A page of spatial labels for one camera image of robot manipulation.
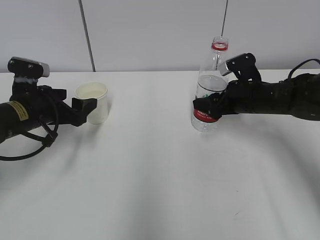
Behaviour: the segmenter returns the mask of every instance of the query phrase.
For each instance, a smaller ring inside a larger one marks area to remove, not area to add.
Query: white paper cup
[[[102,124],[107,120],[109,113],[107,92],[106,85],[98,81],[84,83],[75,90],[75,97],[77,99],[97,99],[96,109],[87,117],[89,123]]]

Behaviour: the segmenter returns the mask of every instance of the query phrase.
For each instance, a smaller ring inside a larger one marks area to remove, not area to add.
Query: white table
[[[277,82],[288,72],[261,75]],[[40,155],[0,162],[0,239],[318,240],[320,122],[242,114],[199,133],[190,123],[197,74],[40,79],[67,89],[67,103],[79,84],[106,83],[109,118],[61,126]],[[0,74],[0,102],[11,95],[12,77]],[[0,144],[0,154],[38,146],[17,136]]]

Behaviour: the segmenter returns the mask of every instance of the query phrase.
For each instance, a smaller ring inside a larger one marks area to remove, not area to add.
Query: robotic hand
[[[30,59],[12,57],[8,70],[14,73],[12,96],[9,102],[0,104],[0,143],[16,135],[23,135],[39,141],[42,146],[33,153],[6,157],[1,161],[17,161],[33,157],[56,140],[61,124],[81,126],[87,122],[87,116],[97,107],[97,99],[80,100],[72,98],[72,107],[63,101],[67,90],[52,89],[49,86],[37,86],[38,79],[48,77],[49,66]],[[34,135],[28,131],[42,126],[46,137]]]
[[[244,53],[219,66],[225,76],[234,73],[238,80],[229,82],[221,94],[214,93],[193,101],[194,109],[218,120],[230,114],[280,114],[320,121],[320,74],[293,73],[310,59],[302,62],[278,83],[264,82],[251,53]]]

